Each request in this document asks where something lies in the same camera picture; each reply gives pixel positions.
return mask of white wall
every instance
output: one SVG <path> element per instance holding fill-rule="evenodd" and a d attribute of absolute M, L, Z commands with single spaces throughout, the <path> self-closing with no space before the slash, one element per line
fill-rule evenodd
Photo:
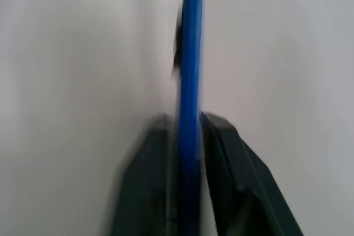
<path fill-rule="evenodd" d="M 99 234 L 144 122 L 174 113 L 179 3 L 0 0 L 1 235 Z M 202 108 L 267 163 L 305 235 L 352 235 L 353 0 L 204 11 Z"/>

